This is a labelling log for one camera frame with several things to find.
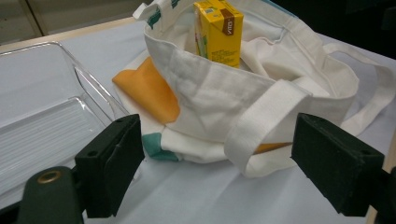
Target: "bag strap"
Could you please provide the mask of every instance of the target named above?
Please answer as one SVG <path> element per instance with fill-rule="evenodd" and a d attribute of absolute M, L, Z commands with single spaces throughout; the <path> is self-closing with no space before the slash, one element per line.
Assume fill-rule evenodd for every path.
<path fill-rule="evenodd" d="M 341 128 L 345 131 L 353 135 L 359 135 L 373 122 L 379 112 L 390 104 L 395 97 L 396 76 L 388 67 L 371 60 L 349 45 L 330 43 L 323 46 L 323 48 L 327 54 L 331 54 L 336 51 L 344 52 L 361 63 L 370 64 L 375 67 L 377 84 L 374 96 L 359 112 L 351 118 L 346 119 L 341 124 Z"/>
<path fill-rule="evenodd" d="M 138 21 L 147 21 L 151 29 L 155 25 L 157 32 L 164 32 L 194 2 L 195 0 L 154 0 L 148 6 L 141 4 L 133 15 Z"/>
<path fill-rule="evenodd" d="M 261 176 L 248 163 L 256 148 L 271 131 L 297 106 L 304 106 L 309 92 L 295 84 L 279 80 L 263 94 L 227 134 L 224 153 L 247 177 Z"/>

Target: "tote bag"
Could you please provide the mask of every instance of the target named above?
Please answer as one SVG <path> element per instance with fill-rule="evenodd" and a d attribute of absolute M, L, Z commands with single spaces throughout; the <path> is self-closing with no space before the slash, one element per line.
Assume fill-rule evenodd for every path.
<path fill-rule="evenodd" d="M 148 51 L 125 69 L 136 69 L 150 56 L 178 106 L 175 119 L 159 122 L 118 90 L 126 109 L 141 114 L 144 147 L 155 159 L 229 160 L 245 176 L 269 175 L 295 165 L 290 144 L 299 112 L 357 135 L 395 95 L 391 70 L 350 46 L 323 46 L 305 23 L 270 1 L 228 1 L 244 14 L 241 66 L 210 62 L 195 54 L 193 2 L 158 0 L 134 13 L 148 22 Z M 359 80 L 330 55 L 335 51 L 372 64 L 377 75 L 373 98 L 348 119 Z M 154 110 L 167 113 L 158 105 Z"/>

